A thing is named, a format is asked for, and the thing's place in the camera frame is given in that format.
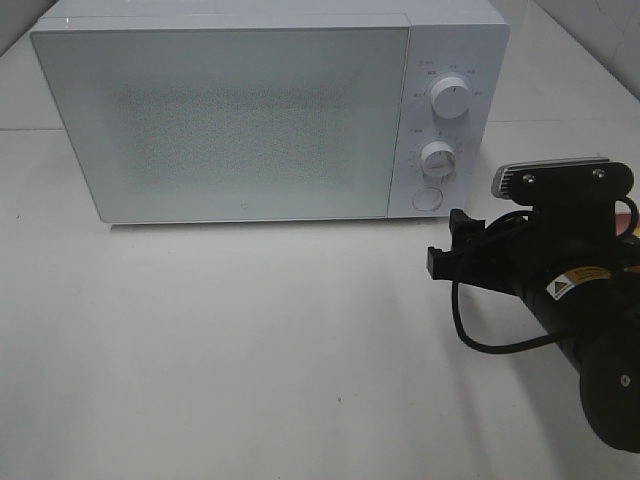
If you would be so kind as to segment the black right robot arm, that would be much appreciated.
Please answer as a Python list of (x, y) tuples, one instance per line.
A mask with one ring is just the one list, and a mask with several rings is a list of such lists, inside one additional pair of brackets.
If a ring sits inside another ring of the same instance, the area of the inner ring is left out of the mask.
[[(639, 242), (616, 227), (616, 202), (534, 207), (492, 223), (449, 215), (451, 248), (430, 247), (427, 270), (451, 284), (455, 331), (468, 347), (509, 355), (555, 345), (577, 370), (580, 402), (608, 446), (639, 450)], [(465, 330), (460, 288), (519, 298), (544, 330), (491, 345)]]

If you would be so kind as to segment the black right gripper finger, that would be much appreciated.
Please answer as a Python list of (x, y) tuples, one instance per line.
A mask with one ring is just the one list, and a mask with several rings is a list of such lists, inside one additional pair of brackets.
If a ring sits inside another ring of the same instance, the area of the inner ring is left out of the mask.
[(486, 229), (486, 221), (469, 217), (462, 209), (452, 209), (449, 214), (449, 231), (452, 240), (468, 240)]
[(458, 268), (458, 254), (429, 246), (426, 268), (433, 280), (453, 281)]

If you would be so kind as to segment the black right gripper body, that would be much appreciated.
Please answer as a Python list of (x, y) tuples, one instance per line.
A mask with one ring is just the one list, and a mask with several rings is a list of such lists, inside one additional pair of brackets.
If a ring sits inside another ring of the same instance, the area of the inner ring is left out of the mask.
[(511, 212), (452, 252), (454, 300), (463, 284), (522, 300), (625, 298), (625, 240), (613, 202)]

